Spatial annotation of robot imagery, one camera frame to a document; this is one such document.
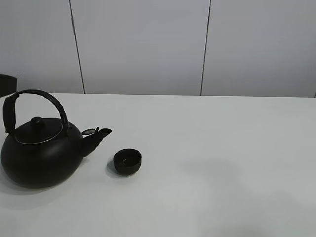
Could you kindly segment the small black teacup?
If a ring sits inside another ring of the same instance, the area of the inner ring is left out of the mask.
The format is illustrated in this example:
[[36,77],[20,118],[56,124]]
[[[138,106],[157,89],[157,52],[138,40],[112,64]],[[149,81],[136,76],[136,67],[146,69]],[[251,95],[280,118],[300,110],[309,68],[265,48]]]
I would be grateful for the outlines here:
[[142,155],[136,149],[122,149],[114,155],[113,163],[115,170],[119,175],[133,175],[141,167]]

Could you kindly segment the black round teapot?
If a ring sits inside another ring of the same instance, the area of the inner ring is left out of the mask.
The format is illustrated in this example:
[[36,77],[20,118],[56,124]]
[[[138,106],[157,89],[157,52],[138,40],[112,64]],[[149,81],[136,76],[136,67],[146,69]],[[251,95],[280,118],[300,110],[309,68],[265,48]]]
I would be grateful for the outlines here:
[[[34,117],[16,127],[16,100],[21,94],[35,94],[50,101],[59,118]],[[43,189],[67,180],[84,157],[92,153],[112,133],[109,128],[92,128],[81,132],[68,121],[61,103],[51,94],[27,89],[8,96],[2,107],[7,137],[0,161],[6,175],[18,186]]]

